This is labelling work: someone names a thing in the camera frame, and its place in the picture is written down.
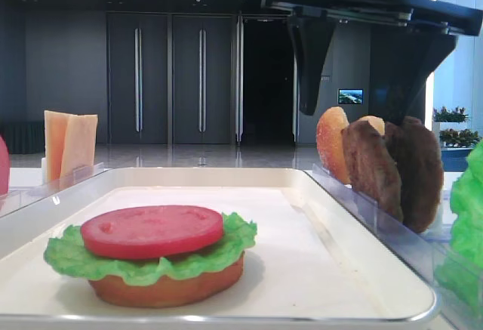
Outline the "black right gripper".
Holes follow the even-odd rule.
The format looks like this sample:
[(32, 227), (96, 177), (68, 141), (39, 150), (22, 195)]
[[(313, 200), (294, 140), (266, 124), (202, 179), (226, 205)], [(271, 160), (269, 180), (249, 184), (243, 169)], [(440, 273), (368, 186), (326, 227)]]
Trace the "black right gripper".
[(395, 125), (402, 124), (429, 74), (456, 48), (456, 35), (477, 36), (482, 27), (479, 9), (438, 0), (261, 0), (261, 5), (295, 14), (288, 18), (288, 31), (297, 62), (299, 110), (307, 116), (317, 107), (335, 30), (329, 21), (397, 31), (385, 36), (389, 87), (384, 118)]

